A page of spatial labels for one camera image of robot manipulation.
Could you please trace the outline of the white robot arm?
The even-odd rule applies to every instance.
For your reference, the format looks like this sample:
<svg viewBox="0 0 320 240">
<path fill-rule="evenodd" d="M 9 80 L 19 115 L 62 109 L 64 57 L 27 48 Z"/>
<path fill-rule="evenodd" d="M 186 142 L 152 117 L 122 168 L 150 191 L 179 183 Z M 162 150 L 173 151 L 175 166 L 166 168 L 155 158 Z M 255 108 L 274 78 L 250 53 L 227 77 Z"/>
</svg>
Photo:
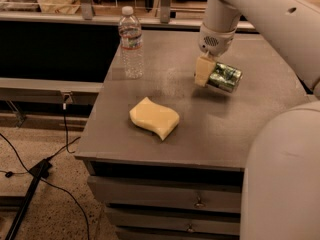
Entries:
<svg viewBox="0 0 320 240">
<path fill-rule="evenodd" d="M 320 10 L 305 0 L 208 0 L 200 32 L 229 47 L 244 16 L 288 64 L 259 65 L 258 88 L 288 109 L 252 142 L 245 164 L 240 240 L 320 240 Z"/>
</svg>

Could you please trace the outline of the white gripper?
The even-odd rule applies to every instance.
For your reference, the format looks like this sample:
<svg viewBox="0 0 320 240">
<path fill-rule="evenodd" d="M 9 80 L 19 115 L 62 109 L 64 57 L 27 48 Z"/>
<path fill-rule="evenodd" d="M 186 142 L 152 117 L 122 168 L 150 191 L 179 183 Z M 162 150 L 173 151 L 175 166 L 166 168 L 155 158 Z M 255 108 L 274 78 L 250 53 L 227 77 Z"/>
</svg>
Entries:
<svg viewBox="0 0 320 240">
<path fill-rule="evenodd" d="M 200 50 L 203 53 L 209 53 L 212 57 L 220 57 L 229 49 L 235 30 L 235 25 L 203 23 L 199 33 Z M 199 56 L 196 61 L 195 83 L 201 87 L 207 84 L 216 66 L 216 61 L 209 54 Z"/>
</svg>

